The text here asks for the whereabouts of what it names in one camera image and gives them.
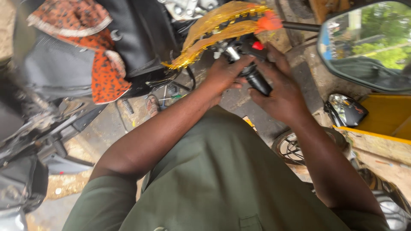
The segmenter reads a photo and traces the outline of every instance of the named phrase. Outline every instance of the orange leopard print cloth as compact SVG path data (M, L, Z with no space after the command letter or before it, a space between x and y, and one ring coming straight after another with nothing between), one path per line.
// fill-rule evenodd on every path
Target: orange leopard print cloth
M114 51L107 28L111 21L106 9L94 0L46 0L27 18L29 26L95 52L91 73L95 104L115 101L131 86L124 80L124 62Z

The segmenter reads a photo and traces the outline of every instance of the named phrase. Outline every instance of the red button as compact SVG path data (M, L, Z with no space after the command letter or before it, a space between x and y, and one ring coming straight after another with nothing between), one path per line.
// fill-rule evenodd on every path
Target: red button
M264 49L264 45L257 41L257 42L253 43L252 48L254 48L256 50L262 50L262 49Z

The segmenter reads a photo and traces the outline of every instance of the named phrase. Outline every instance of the handlebar grip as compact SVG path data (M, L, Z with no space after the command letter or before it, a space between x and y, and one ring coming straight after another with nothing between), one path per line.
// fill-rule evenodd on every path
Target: handlebar grip
M252 88L257 89L265 96L268 96L272 91L272 87L257 70L252 71L250 74L246 75L245 78Z

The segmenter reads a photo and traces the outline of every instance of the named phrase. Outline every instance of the gold tinsel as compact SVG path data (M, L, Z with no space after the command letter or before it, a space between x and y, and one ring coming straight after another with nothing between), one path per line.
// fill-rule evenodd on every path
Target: gold tinsel
M190 27L181 55L173 60L172 64L163 63L163 65L170 69L187 67L194 63L208 46L224 39L255 32L258 29L256 21L234 23L234 20L240 16L264 13L268 10L270 10L268 7L255 3L231 1L208 12ZM219 25L227 21L230 21L230 24L225 29L219 30ZM213 35L200 39L205 34Z

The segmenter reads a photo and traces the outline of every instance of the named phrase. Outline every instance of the motorcycle seat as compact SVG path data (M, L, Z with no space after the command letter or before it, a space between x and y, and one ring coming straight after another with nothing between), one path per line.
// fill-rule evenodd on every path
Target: motorcycle seat
M17 67L17 81L47 100L91 95L94 51L75 47L27 25L27 17L43 2L14 1L17 11L13 62ZM115 47L125 63L126 77L164 68L161 62L178 56L173 31L160 3L145 0L97 2L113 19L108 29L116 30Z

